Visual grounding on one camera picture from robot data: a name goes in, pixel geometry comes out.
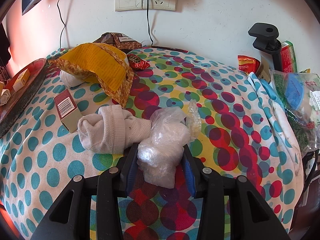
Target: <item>white wall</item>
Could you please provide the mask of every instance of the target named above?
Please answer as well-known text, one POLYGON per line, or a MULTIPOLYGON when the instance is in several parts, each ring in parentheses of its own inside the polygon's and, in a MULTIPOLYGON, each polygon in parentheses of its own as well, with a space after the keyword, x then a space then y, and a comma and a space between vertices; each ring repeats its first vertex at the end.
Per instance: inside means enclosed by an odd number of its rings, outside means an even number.
MULTIPOLYGON (((121 32, 150 44, 146 10, 115 12, 115 0, 60 0, 67 22, 63 47, 91 42, 104 32, 121 32)), ((303 0, 178 0, 177 11, 149 14, 155 45, 182 48, 237 66, 237 55, 260 58, 247 33, 255 22, 278 27, 280 41, 294 44, 298 70, 320 73, 320 25, 303 0)), ((42 0, 21 16, 21 0, 7 14, 15 66, 45 57, 59 47, 63 24, 57 0, 42 0)))

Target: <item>clear plastic bag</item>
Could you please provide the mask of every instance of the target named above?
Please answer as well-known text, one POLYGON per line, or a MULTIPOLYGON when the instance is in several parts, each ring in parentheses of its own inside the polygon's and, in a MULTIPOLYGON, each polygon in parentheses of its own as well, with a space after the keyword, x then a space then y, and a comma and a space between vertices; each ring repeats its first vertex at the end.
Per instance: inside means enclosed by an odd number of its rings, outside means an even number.
POLYGON ((138 165, 146 182, 174 188, 176 166, 183 146, 190 141, 190 131, 184 124, 186 114, 177 106, 156 110, 150 117, 150 137, 138 146, 138 165))
POLYGON ((273 87, 299 143, 302 157, 320 148, 320 78, 312 73, 270 70, 273 87))

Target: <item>wooden tray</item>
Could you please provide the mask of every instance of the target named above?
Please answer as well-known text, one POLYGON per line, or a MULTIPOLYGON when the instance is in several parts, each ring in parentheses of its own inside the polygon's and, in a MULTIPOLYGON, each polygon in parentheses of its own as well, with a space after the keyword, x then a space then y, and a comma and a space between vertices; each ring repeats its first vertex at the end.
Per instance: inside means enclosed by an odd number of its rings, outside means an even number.
POLYGON ((20 70, 4 87, 4 89, 9 89, 11 96, 4 106, 0 106, 0 138, 10 130, 40 88, 45 78, 45 63, 45 58, 31 62, 20 70), (25 86, 15 92, 12 86, 17 77, 27 68, 30 71, 30 77, 25 86))

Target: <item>polka dot bedsheet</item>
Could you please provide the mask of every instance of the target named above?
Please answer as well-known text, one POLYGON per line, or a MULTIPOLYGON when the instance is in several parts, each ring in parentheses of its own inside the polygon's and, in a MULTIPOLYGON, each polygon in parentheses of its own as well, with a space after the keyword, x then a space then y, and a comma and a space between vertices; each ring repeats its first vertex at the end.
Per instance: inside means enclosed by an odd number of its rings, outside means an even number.
MULTIPOLYGON (((161 107, 179 106, 186 112, 195 99, 202 131, 190 144, 193 156, 223 176, 247 176, 288 231, 303 186, 301 155, 286 118, 281 118, 281 108, 275 107, 260 81, 188 51, 142 48, 132 53, 151 67, 136 72, 126 109, 148 119, 161 107)), ((54 65, 48 67, 34 98, 0 139, 0 198, 26 239, 73 176, 99 175, 121 157, 85 150, 78 133, 69 133, 61 124, 53 101, 65 89, 59 72, 54 65)), ((99 84, 85 82, 70 92, 83 115, 115 103, 99 84)), ((92 240, 96 239, 95 201, 93 196, 92 240)), ((124 239, 195 240, 201 206, 202 200, 188 193, 181 166, 174 189, 144 182, 139 171, 130 196, 119 198, 124 239)), ((229 238, 226 197, 225 239, 229 238)))

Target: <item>red wrapped candy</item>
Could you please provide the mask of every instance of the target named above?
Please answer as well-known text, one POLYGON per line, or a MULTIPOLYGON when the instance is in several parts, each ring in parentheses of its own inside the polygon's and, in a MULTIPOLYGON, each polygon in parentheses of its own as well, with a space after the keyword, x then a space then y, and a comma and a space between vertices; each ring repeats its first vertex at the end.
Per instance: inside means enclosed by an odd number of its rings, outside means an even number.
POLYGON ((139 58, 137 55, 129 54, 127 55, 130 67, 134 69, 146 69, 150 67, 150 64, 143 59, 139 58))

